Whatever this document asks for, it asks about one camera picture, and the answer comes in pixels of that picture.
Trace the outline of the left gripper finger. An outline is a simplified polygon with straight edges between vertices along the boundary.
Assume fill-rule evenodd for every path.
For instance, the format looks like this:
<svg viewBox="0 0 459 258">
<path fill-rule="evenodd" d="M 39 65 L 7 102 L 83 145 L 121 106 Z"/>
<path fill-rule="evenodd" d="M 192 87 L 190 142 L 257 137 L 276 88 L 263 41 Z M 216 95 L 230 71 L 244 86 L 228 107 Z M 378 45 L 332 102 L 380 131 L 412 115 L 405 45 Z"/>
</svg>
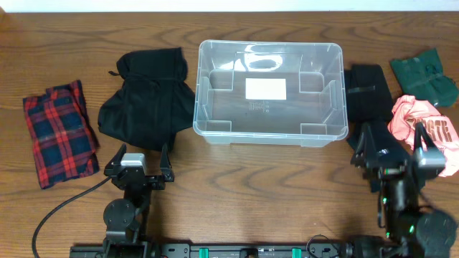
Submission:
<svg viewBox="0 0 459 258">
<path fill-rule="evenodd" d="M 169 152 L 168 145 L 165 143 L 161 149 L 161 160 L 160 160 L 160 169 L 163 175 L 171 175 L 171 164 L 170 164 L 168 152 Z"/>
<path fill-rule="evenodd" d="M 118 152 L 111 159 L 112 168 L 121 166 L 121 161 L 123 159 L 123 156 L 126 154 L 126 150 L 127 150 L 127 146 L 125 143 L 123 143 L 121 147 L 119 148 Z"/>
</svg>

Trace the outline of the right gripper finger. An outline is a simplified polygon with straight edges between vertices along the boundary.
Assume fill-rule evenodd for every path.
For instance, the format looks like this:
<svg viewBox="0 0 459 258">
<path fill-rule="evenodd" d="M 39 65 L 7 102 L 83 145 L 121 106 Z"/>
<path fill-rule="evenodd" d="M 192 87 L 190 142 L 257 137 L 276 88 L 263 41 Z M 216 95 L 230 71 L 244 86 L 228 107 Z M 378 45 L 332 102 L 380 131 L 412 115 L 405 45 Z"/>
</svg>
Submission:
<svg viewBox="0 0 459 258">
<path fill-rule="evenodd" d="M 375 145 L 369 123 L 361 127 L 359 142 L 353 155 L 355 166 L 373 166 L 375 163 Z"/>
<path fill-rule="evenodd" d="M 415 124 L 415 137 L 413 151 L 436 149 L 432 138 L 427 133 L 426 128 L 421 122 Z"/>
</svg>

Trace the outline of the pink printed shirt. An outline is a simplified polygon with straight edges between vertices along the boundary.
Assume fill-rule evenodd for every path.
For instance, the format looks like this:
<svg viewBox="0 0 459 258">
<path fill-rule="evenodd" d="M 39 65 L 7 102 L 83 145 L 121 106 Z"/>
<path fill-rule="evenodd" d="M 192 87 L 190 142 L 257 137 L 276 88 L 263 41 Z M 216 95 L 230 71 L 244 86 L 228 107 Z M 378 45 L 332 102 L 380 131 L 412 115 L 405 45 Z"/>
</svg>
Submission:
<svg viewBox="0 0 459 258">
<path fill-rule="evenodd" d="M 415 124 L 422 123 L 437 148 L 446 159 L 441 177 L 458 172 L 458 134 L 450 119 L 442 115 L 427 100 L 417 100 L 415 96 L 399 97 L 392 108 L 393 118 L 388 124 L 389 132 L 414 149 Z"/>
</svg>

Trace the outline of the black cloth with band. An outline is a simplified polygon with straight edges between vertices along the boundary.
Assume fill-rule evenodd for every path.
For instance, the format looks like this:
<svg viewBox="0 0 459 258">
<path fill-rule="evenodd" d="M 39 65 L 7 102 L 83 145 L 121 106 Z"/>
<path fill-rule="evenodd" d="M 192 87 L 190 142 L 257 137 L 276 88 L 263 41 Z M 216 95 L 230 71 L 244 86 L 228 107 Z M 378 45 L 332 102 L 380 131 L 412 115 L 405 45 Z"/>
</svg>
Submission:
<svg viewBox="0 0 459 258">
<path fill-rule="evenodd" d="M 348 119 L 353 123 L 393 118 L 393 100 L 378 64 L 353 64 L 344 71 Z"/>
</svg>

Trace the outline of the dark navy cloth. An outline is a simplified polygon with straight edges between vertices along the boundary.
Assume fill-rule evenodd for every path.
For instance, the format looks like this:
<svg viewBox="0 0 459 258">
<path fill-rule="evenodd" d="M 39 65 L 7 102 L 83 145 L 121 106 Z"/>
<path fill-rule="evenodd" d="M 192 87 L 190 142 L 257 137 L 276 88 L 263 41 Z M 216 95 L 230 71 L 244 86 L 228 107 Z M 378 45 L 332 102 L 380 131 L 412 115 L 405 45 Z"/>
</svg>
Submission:
<svg viewBox="0 0 459 258">
<path fill-rule="evenodd" d="M 389 132 L 386 123 L 383 120 L 371 120 L 366 121 L 364 123 L 357 123 L 354 127 L 354 132 L 348 138 L 348 144 L 355 150 L 357 144 L 359 142 L 359 136 L 361 134 L 361 127 L 363 124 L 369 123 L 372 130 L 372 136 L 374 139 L 375 149 L 383 149 L 383 148 L 402 148 L 404 149 L 398 140 Z M 376 193 L 380 190 L 371 190 L 372 193 Z"/>
</svg>

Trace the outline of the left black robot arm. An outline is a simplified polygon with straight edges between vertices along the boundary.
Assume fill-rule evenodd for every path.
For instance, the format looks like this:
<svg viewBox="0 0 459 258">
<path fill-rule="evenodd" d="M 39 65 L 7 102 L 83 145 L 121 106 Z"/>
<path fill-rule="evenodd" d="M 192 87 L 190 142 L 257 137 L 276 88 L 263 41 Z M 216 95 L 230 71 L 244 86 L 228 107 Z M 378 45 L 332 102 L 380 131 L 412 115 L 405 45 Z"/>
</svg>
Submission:
<svg viewBox="0 0 459 258">
<path fill-rule="evenodd" d="M 147 176 L 145 155 L 128 153 L 125 144 L 105 166 L 104 175 L 123 191 L 123 198 L 111 201 L 103 213 L 104 257 L 161 256 L 160 246 L 147 239 L 146 226 L 151 193 L 164 190 L 175 179 L 167 144 L 162 146 L 159 168 L 159 175 Z"/>
</svg>

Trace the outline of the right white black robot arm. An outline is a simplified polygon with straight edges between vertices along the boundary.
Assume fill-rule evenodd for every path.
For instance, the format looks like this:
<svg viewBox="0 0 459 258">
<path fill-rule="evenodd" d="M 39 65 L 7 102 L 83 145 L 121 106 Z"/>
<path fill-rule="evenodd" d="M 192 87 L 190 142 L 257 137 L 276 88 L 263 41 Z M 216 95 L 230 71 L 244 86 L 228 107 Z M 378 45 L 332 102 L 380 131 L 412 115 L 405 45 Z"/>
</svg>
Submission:
<svg viewBox="0 0 459 258">
<path fill-rule="evenodd" d="M 357 236 L 347 257 L 449 257 L 458 223 L 426 199 L 422 187 L 445 168 L 445 156 L 422 123 L 415 125 L 412 153 L 388 131 L 384 122 L 363 123 L 351 164 L 378 195 L 377 223 L 384 238 Z"/>
</svg>

